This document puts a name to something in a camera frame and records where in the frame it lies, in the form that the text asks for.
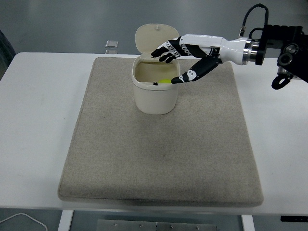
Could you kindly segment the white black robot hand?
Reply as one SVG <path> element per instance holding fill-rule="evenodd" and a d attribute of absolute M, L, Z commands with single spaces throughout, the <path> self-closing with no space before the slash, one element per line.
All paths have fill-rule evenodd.
<path fill-rule="evenodd" d="M 226 61 L 242 65 L 246 42 L 247 38 L 229 41 L 223 37 L 186 34 L 164 42 L 151 56 L 167 64 L 179 57 L 198 58 L 187 72 L 171 80 L 171 84 L 195 82 Z"/>

